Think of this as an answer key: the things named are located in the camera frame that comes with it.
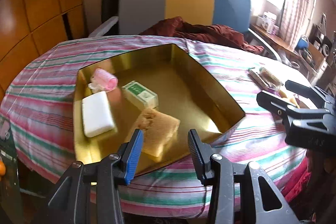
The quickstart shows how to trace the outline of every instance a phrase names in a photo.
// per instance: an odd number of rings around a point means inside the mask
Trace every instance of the blue cushion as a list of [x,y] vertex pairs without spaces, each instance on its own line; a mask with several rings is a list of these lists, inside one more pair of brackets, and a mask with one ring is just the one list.
[[251,0],[215,0],[212,24],[221,24],[244,33],[251,17]]

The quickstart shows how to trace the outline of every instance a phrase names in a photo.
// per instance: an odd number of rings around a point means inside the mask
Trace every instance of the gold tray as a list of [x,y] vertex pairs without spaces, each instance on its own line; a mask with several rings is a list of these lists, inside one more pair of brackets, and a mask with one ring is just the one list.
[[187,134],[195,128],[203,142],[211,143],[238,124],[244,111],[225,88],[197,61],[175,44],[148,47],[102,60],[79,70],[73,100],[73,130],[76,159],[98,162],[119,148],[140,110],[126,100],[120,88],[107,93],[117,130],[87,138],[83,133],[82,99],[96,68],[118,77],[118,87],[135,80],[159,98],[157,110],[181,121],[177,135],[161,158],[141,153],[136,175],[167,166],[189,154]]

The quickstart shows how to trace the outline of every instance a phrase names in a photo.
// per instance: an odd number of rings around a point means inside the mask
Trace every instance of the orange object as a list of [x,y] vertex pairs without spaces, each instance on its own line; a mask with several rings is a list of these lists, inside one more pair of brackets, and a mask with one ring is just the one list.
[[0,176],[4,176],[6,174],[6,167],[5,164],[0,161]]

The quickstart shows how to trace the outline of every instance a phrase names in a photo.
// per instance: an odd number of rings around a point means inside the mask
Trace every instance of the chair armrest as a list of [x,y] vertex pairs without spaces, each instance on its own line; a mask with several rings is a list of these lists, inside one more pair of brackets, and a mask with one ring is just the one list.
[[106,34],[112,28],[112,26],[118,22],[118,20],[119,17],[110,17],[107,21],[105,21],[102,25],[90,33],[88,37],[104,36],[104,34]]
[[254,31],[252,31],[250,28],[248,29],[248,34],[252,35],[255,40],[257,40],[264,48],[265,50],[270,53],[271,55],[275,56],[275,60],[281,62],[281,58],[279,54],[259,35],[257,35]]

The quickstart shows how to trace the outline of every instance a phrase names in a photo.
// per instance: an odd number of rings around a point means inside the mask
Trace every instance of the chair backrest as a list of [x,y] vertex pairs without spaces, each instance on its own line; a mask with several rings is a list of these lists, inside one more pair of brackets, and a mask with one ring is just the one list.
[[251,0],[119,0],[119,33],[139,34],[158,21],[181,16],[190,24],[222,24],[246,32]]

